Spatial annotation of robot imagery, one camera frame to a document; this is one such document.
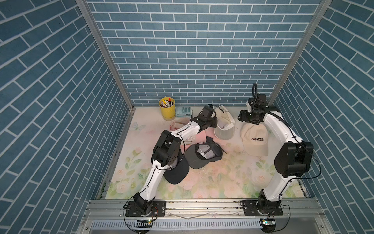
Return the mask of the cream white baseball cap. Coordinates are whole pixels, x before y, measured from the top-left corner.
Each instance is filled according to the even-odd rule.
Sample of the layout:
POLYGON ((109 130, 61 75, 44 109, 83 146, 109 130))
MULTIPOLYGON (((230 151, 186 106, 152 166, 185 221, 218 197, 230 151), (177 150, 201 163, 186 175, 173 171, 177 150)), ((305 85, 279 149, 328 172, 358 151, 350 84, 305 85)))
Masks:
POLYGON ((214 134, 218 139, 230 140, 235 133, 235 120, 224 106, 216 106, 217 127, 214 134))

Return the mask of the beige Colorado baseball cap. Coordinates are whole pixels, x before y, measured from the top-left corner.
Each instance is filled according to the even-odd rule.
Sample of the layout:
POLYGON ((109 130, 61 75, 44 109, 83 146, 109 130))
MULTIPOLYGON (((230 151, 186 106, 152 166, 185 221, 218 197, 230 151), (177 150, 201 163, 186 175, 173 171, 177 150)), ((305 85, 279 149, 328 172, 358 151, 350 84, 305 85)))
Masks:
POLYGON ((244 124, 240 136, 247 154, 257 157, 268 156, 269 133, 263 124, 244 124))

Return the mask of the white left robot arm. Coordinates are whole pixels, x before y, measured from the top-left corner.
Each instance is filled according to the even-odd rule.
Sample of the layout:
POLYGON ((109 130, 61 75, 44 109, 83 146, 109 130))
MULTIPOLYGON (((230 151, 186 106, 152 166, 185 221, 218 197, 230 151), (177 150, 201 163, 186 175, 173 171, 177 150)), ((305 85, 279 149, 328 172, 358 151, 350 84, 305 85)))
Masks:
POLYGON ((171 184, 178 184, 186 177, 189 165, 180 147, 186 144, 186 140, 209 127, 217 127, 212 104, 204 106, 198 116, 191 118, 183 127, 161 133, 153 149, 150 174, 140 192, 133 196, 136 211, 140 215, 148 215, 152 211, 156 191, 164 173, 167 173, 167 181, 171 184))

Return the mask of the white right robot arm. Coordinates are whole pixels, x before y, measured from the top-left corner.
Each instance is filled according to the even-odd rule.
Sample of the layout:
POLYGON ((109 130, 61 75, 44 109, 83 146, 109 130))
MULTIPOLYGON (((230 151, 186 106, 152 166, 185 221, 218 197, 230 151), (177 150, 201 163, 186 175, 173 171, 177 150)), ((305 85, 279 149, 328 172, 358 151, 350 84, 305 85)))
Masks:
POLYGON ((238 115, 238 120, 244 122, 240 136, 245 151, 251 156, 267 156, 270 132, 281 141, 282 147, 275 156, 275 172, 270 183, 260 191, 257 200, 244 200, 241 204, 246 216, 282 215, 283 193, 294 180, 309 171, 314 146, 292 131, 279 108, 268 104, 266 96, 258 93, 255 83, 246 106, 247 109, 238 115))

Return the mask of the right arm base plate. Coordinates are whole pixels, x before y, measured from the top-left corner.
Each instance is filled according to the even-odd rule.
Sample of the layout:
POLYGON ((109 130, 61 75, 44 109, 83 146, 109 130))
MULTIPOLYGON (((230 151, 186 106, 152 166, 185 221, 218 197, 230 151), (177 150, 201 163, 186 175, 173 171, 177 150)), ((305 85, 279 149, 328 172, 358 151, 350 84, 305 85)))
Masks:
POLYGON ((245 216, 282 216, 283 210, 278 202, 254 199, 240 201, 245 216))

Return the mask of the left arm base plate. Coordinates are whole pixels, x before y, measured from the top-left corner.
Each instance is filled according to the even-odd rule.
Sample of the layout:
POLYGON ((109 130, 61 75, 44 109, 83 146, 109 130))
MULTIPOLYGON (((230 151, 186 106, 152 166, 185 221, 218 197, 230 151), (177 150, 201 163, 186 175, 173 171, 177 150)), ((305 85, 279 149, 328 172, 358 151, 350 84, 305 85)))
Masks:
POLYGON ((156 200, 145 205, 138 206, 135 201, 129 201, 124 205, 126 217, 141 217, 141 216, 165 216, 166 201, 156 200))

